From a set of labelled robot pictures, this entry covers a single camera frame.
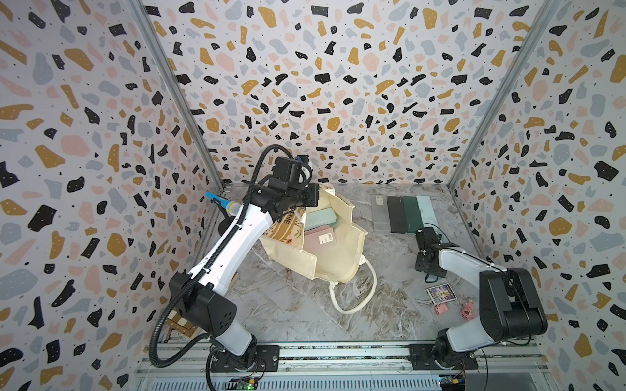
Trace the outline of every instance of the pink toy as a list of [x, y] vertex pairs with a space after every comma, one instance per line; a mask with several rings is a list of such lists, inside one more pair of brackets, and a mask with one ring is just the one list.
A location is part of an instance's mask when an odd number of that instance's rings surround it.
[[448, 306], [443, 303], [443, 304], [437, 304], [436, 306], [434, 306], [434, 312], [437, 315], [441, 315], [442, 313], [444, 313], [445, 311], [448, 311]]
[[461, 316], [467, 320], [474, 319], [474, 303], [470, 300], [467, 302], [463, 309], [461, 310]]

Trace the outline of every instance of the bag handle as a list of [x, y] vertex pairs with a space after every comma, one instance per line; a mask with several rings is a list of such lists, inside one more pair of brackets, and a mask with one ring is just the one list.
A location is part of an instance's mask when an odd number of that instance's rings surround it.
[[369, 263], [367, 258], [365, 258], [364, 255], [361, 255], [361, 259], [359, 260], [359, 265], [362, 265], [363, 263], [367, 263], [367, 265], [369, 266], [369, 269], [372, 271], [372, 276], [374, 277], [374, 279], [373, 279], [373, 283], [372, 283], [372, 288], [370, 289], [369, 293], [367, 294], [367, 297], [365, 299], [363, 299], [363, 301], [361, 303], [357, 304], [355, 307], [350, 308], [349, 310], [344, 310], [343, 308], [341, 308], [339, 306], [339, 304], [337, 303], [337, 298], [335, 297], [335, 286], [337, 286], [339, 283], [338, 282], [330, 282], [329, 290], [331, 292], [332, 304], [335, 306], [337, 311], [339, 311], [339, 312], [341, 312], [341, 313], [343, 313], [345, 315], [352, 315], [353, 313], [356, 313], [356, 312], [362, 310], [363, 307], [365, 307], [366, 304], [369, 303], [370, 300], [372, 300], [372, 297], [374, 297], [374, 292], [376, 291], [376, 272], [374, 271], [374, 268], [372, 267], [372, 264]]

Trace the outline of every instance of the marble floor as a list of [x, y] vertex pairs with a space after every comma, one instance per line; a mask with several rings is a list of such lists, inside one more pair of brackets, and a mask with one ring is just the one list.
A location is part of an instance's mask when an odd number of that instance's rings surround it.
[[[453, 273], [437, 283], [424, 282], [424, 273], [414, 269], [418, 251], [411, 235], [373, 232], [372, 193], [390, 196], [427, 195], [438, 225], [450, 240], [477, 255], [462, 217], [445, 187], [351, 187], [338, 186], [341, 194], [356, 206], [354, 222], [369, 231], [363, 254], [377, 273], [373, 299], [360, 312], [343, 315], [332, 305], [328, 282], [309, 280], [268, 258], [257, 242], [239, 268], [240, 278], [227, 298], [237, 305], [237, 318], [245, 328], [264, 342], [432, 340], [442, 328], [465, 322], [459, 311], [468, 299], [478, 304], [478, 289]], [[231, 186], [226, 197], [241, 200], [246, 186]], [[348, 283], [336, 287], [337, 301], [352, 308], [368, 293], [372, 275], [362, 265]], [[448, 303], [442, 316], [434, 307], [426, 288], [449, 282], [458, 300]]]

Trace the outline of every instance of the terrazzo wallpaper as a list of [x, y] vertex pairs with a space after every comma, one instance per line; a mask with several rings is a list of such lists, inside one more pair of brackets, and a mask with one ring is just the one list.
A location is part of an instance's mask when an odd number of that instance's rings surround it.
[[483, 253], [531, 272], [568, 391], [626, 389], [625, 7], [562, 2], [454, 189]]
[[144, 4], [226, 183], [281, 143], [383, 184], [447, 182], [541, 1]]
[[125, 3], [0, 12], [0, 388], [128, 390], [205, 168]]

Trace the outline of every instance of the mounting plate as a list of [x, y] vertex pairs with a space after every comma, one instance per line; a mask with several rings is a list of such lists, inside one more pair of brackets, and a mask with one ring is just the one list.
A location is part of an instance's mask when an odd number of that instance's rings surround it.
[[[413, 370], [432, 370], [438, 371], [441, 368], [435, 364], [434, 358], [431, 355], [433, 351], [433, 343], [415, 343], [409, 345], [409, 361], [413, 365]], [[454, 364], [453, 369], [462, 370], [463, 362], [465, 361], [465, 369], [478, 369], [478, 362], [475, 358], [470, 357], [470, 353], [457, 353], [456, 360], [450, 361], [447, 364]]]
[[[230, 363], [228, 363], [226, 354], [217, 352], [215, 354], [217, 361], [213, 362], [211, 366], [212, 373], [250, 373], [255, 370], [252, 367], [249, 371], [238, 371]], [[257, 345], [257, 355], [255, 360], [257, 361], [257, 368], [255, 372], [260, 375], [263, 372], [276, 372], [278, 371], [278, 360], [280, 359], [280, 346], [278, 345]]]

